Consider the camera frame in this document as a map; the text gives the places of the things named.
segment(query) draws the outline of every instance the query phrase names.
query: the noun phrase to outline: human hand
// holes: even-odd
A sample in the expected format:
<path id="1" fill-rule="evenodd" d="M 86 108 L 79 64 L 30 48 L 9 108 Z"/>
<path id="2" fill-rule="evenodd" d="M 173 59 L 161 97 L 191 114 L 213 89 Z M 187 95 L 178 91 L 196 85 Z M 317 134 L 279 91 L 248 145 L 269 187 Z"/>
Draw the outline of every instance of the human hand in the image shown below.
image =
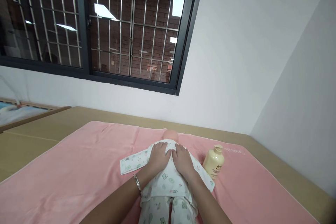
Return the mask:
<path id="1" fill-rule="evenodd" d="M 189 151 L 181 144 L 175 144 L 176 150 L 173 150 L 173 161 L 176 170 L 186 179 L 195 172 Z"/>
<path id="2" fill-rule="evenodd" d="M 164 170 L 168 164 L 172 150 L 170 149 L 166 153 L 167 143 L 157 143 L 153 145 L 152 152 L 150 153 L 150 158 L 147 166 L 155 173 L 159 173 Z"/>

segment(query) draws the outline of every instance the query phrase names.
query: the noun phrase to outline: baby swaddle cloth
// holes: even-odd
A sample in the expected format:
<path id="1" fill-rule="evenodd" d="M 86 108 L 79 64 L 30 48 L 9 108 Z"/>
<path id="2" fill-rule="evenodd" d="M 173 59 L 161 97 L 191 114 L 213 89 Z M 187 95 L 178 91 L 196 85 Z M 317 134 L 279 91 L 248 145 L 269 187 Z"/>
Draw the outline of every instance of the baby swaddle cloth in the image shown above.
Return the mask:
<path id="1" fill-rule="evenodd" d="M 175 144 L 176 142 L 171 139 L 164 139 L 159 142 L 166 142 L 166 153 L 170 149 L 176 150 Z M 136 154 L 133 154 L 131 156 L 128 156 L 122 160 L 120 160 L 120 172 L 121 174 L 126 174 L 129 172 L 133 172 L 143 166 L 145 166 L 150 158 L 152 147 L 154 144 L 152 144 L 148 149 L 143 150 L 141 152 L 138 152 Z M 214 190 L 215 183 L 209 176 L 209 174 L 204 170 L 202 165 L 198 162 L 196 158 L 194 158 L 191 153 L 191 161 L 194 165 L 194 169 L 198 172 L 198 174 L 201 176 L 203 182 L 207 186 L 210 192 Z M 176 170 L 173 157 L 170 156 L 170 159 L 168 161 L 168 164 L 166 168 L 157 174 L 146 186 L 143 188 L 141 193 L 141 202 L 140 206 L 143 202 L 150 200 L 152 197 L 157 196 L 168 196 L 168 197 L 185 197 L 190 204 L 197 209 L 197 205 L 195 200 L 193 200 L 193 197 L 188 189 L 187 182 L 183 179 L 183 177 L 180 175 L 180 173 Z"/>

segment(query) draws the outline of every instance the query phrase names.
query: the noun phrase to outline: pink towel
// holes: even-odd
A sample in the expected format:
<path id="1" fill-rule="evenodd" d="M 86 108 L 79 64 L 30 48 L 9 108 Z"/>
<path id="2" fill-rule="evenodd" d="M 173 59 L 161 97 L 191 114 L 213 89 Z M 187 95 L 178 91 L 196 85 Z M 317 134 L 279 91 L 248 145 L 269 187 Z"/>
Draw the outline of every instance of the pink towel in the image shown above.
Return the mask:
<path id="1" fill-rule="evenodd" d="M 79 223 L 133 176 L 120 175 L 119 160 L 160 140 L 164 131 L 86 124 L 0 183 L 0 223 Z M 219 143 L 186 134 L 179 138 L 201 163 Z M 221 144 L 225 163 L 213 196 L 233 224 L 317 223 L 245 148 Z M 138 223 L 139 199 L 124 223 Z"/>

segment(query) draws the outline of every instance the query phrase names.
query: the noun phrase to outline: baby clothes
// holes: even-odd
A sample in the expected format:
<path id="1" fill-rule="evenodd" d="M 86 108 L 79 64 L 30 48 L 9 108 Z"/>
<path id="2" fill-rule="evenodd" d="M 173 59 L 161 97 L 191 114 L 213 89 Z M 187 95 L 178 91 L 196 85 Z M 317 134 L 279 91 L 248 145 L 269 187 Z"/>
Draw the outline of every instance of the baby clothes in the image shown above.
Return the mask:
<path id="1" fill-rule="evenodd" d="M 166 152 L 169 149 L 175 149 L 176 142 L 171 139 L 161 140 L 159 142 L 167 142 Z M 147 149 L 137 154 L 131 155 L 120 160 L 120 171 L 121 174 L 132 172 L 139 169 L 147 164 L 152 151 L 153 144 Z M 215 183 L 211 177 L 207 174 L 201 164 L 190 154 L 194 169 L 199 173 L 203 182 L 210 190 L 213 191 Z M 197 204 L 193 200 L 188 185 L 180 173 L 176 170 L 173 157 L 171 156 L 166 168 L 157 174 L 154 179 L 152 179 L 145 188 L 142 189 L 140 206 L 142 207 L 144 202 L 150 201 L 152 197 L 184 197 L 190 205 L 192 205 L 197 210 Z"/>
<path id="2" fill-rule="evenodd" d="M 172 202 L 170 224 L 195 224 L 196 211 L 184 197 L 153 197 L 142 204 L 139 224 L 168 224 L 169 204 Z"/>

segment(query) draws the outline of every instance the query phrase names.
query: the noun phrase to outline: bottle label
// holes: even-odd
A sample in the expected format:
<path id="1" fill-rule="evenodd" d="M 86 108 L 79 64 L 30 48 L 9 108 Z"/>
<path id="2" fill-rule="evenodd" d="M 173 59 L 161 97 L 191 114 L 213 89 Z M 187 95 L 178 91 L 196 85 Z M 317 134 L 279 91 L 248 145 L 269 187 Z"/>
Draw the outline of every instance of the bottle label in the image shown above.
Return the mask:
<path id="1" fill-rule="evenodd" d="M 217 165 L 217 166 L 216 166 L 216 169 L 212 169 L 212 172 L 213 172 L 214 174 L 211 174 L 211 176 L 213 176 L 214 178 L 216 178 L 216 177 L 218 176 L 218 173 L 219 173 L 219 171 L 221 170 L 221 168 L 222 168 L 222 166 Z"/>

